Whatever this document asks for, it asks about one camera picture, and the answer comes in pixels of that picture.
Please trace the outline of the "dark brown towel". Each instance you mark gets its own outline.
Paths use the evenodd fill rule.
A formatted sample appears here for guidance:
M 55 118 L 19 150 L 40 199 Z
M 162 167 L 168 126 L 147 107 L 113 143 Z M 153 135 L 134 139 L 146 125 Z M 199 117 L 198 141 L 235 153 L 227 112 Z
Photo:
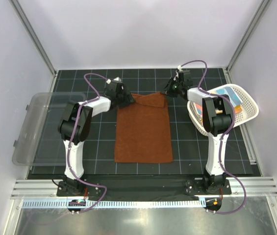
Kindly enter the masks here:
M 173 161 L 168 101 L 161 93 L 134 94 L 135 103 L 119 109 L 114 161 L 167 164 Z

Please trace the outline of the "light blue orange towel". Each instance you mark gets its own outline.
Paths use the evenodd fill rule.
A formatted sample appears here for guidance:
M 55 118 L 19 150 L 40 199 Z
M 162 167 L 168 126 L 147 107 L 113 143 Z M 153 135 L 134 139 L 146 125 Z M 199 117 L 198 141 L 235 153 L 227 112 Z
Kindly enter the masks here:
M 231 104 L 233 105 L 234 108 L 236 106 L 238 106 L 238 105 L 242 106 L 242 100 L 241 100 L 241 98 L 237 95 L 237 93 L 231 87 L 214 89 L 214 90 L 209 91 L 209 92 L 213 93 L 213 94 L 219 94 L 219 95 L 228 95 L 229 100 L 230 100 L 230 102 L 231 102 Z M 192 102 L 191 108 L 194 109 L 195 114 L 197 116 L 199 116 L 199 117 L 202 116 L 202 106 L 201 105 Z

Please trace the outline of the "orange polka dot towel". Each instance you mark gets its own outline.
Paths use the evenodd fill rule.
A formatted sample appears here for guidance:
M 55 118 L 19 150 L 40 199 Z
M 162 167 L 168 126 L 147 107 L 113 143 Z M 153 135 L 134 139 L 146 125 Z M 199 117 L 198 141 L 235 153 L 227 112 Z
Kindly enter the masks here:
M 242 112 L 242 107 L 241 107 L 241 105 L 236 106 L 236 107 L 234 108 L 234 110 L 235 110 L 235 113 L 236 113 L 236 114 Z

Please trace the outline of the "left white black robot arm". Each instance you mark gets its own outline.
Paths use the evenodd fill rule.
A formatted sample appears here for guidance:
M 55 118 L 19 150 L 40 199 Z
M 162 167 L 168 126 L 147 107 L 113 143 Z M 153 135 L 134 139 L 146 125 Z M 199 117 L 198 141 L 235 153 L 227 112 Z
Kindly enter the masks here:
M 135 99 L 130 89 L 117 78 L 107 80 L 103 95 L 79 103 L 67 103 L 58 126 L 65 147 L 66 164 L 65 177 L 58 183 L 58 196 L 81 196 L 87 186 L 93 186 L 81 180 L 84 174 L 83 146 L 89 136 L 92 118 L 133 103 Z

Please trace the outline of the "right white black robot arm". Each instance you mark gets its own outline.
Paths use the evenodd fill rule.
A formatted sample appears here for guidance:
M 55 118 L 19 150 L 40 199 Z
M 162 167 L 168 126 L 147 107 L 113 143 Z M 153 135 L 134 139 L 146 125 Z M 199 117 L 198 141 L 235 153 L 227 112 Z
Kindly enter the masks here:
M 234 126 L 235 111 L 227 95 L 222 96 L 193 86 L 190 71 L 177 69 L 161 91 L 169 97 L 180 96 L 202 107 L 202 123 L 208 136 L 208 158 L 202 178 L 202 190 L 216 194 L 226 184 L 224 166 L 228 133 Z

